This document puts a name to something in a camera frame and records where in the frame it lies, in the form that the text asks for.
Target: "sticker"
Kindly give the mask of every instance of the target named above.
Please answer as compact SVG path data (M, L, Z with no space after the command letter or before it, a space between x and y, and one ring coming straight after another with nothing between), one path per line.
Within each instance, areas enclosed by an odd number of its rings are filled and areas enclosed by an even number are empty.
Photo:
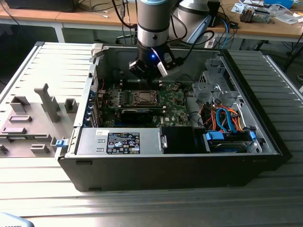
M109 133L109 130L100 130L100 129L96 130L96 136L107 136L108 133Z
M140 134L138 132L107 133L107 153L140 154Z

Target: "power supply label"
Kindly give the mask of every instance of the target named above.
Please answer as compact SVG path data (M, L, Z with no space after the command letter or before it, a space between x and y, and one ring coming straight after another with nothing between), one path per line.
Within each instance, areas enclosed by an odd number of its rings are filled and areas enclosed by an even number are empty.
M106 152L109 155L140 154L140 134L138 132L109 133Z

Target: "silver robot arm segment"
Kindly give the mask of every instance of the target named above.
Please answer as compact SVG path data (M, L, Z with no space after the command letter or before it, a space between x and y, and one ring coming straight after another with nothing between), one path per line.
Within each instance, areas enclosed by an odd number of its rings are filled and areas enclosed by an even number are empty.
M138 0L138 56L129 70L141 79L153 80L175 72L183 64L167 46L169 21L177 0Z

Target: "motherboard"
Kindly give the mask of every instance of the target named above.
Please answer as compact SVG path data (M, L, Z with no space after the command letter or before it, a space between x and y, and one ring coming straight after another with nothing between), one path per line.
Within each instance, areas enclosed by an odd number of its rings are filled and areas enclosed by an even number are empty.
M178 83L113 84L103 91L99 103L102 127L190 126L184 89Z

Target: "blue latch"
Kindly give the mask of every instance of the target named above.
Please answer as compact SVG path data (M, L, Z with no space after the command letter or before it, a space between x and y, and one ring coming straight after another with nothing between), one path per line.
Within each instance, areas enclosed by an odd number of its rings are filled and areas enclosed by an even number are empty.
M57 140L56 147L57 148L66 148L68 146L68 140Z
M224 140L223 133L220 131L209 131L206 134L207 140Z
M250 137L251 137L252 140L254 140L256 138L256 134L253 131L251 131L250 132Z

